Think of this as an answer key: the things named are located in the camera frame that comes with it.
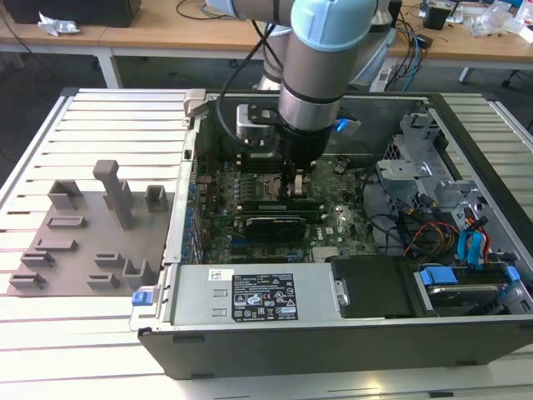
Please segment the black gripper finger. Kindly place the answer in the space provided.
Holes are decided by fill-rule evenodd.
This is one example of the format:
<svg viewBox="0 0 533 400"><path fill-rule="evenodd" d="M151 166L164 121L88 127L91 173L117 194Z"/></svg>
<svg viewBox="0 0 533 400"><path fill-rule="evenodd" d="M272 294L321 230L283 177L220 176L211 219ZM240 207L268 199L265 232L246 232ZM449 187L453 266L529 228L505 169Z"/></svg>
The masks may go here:
<svg viewBox="0 0 533 400"><path fill-rule="evenodd" d="M291 160L285 160L281 168L280 196L291 196L291 183L294 178L294 164Z"/></svg>
<svg viewBox="0 0 533 400"><path fill-rule="evenodd" d="M306 196L307 195L307 173L311 167L311 164L301 163L295 166L295 176L293 179L293 195L294 196Z"/></svg>

